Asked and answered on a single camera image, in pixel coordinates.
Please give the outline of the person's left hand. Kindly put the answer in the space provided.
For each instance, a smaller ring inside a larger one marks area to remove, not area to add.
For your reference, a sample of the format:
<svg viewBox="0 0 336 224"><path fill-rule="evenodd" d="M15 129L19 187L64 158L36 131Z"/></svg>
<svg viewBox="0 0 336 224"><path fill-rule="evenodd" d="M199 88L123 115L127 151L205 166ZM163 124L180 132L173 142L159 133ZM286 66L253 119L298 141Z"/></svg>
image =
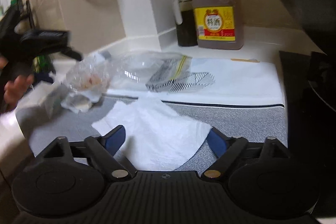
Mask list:
<svg viewBox="0 0 336 224"><path fill-rule="evenodd" d="M4 101L7 104L6 111L16 108L19 100L24 96L28 88L33 84L34 76L18 76L14 81L9 81L5 87Z"/></svg>

